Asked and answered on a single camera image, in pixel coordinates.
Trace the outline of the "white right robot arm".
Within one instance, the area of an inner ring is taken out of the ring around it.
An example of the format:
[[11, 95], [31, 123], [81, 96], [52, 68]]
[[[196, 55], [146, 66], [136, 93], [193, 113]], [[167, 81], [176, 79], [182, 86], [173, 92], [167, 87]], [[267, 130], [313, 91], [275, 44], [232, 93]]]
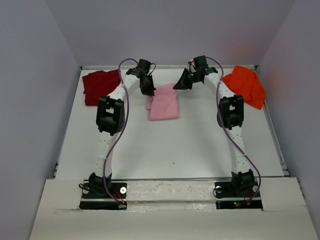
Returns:
[[242, 126], [244, 122], [244, 98], [240, 94], [231, 91], [222, 81], [224, 70], [219, 65], [218, 70], [210, 67], [207, 60], [210, 57], [197, 56], [188, 62], [189, 67], [182, 72], [174, 90], [191, 90], [193, 84], [202, 83], [214, 94], [217, 105], [217, 122], [223, 129], [231, 156], [231, 175], [233, 177], [252, 174], [250, 161], [245, 153], [242, 137]]

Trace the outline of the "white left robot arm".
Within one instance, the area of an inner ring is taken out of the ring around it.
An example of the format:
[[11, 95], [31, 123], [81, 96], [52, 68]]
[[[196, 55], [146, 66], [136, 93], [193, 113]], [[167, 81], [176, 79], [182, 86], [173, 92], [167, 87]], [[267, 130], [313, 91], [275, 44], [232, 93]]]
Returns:
[[98, 100], [96, 125], [99, 147], [94, 172], [99, 177], [112, 174], [113, 150], [128, 123], [130, 95], [138, 89], [144, 96], [155, 94], [153, 71], [150, 70], [153, 65], [148, 60], [140, 59], [136, 67], [120, 77], [120, 84], [114, 91]]

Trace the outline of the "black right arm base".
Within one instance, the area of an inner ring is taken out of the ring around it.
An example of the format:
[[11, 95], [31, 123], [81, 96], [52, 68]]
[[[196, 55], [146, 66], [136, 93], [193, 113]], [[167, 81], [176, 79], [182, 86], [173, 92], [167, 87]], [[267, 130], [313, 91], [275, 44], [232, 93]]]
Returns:
[[263, 209], [258, 182], [252, 170], [232, 173], [232, 178], [217, 181], [212, 190], [218, 210]]

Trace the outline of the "pink t shirt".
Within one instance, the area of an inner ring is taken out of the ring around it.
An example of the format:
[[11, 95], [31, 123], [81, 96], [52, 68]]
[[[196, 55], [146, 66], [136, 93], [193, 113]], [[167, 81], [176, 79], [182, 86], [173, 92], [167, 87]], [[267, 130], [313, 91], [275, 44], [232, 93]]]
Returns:
[[153, 96], [147, 96], [145, 108], [149, 112], [149, 121], [173, 120], [180, 117], [174, 86], [174, 83], [159, 86]]

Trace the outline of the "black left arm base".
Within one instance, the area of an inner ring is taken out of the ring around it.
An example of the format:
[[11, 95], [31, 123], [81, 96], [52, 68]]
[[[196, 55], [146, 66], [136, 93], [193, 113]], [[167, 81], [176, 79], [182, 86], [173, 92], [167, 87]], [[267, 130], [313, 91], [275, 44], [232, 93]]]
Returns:
[[127, 209], [128, 184], [124, 181], [113, 181], [110, 176], [103, 179], [92, 173], [78, 187], [81, 189], [79, 208], [82, 210]]

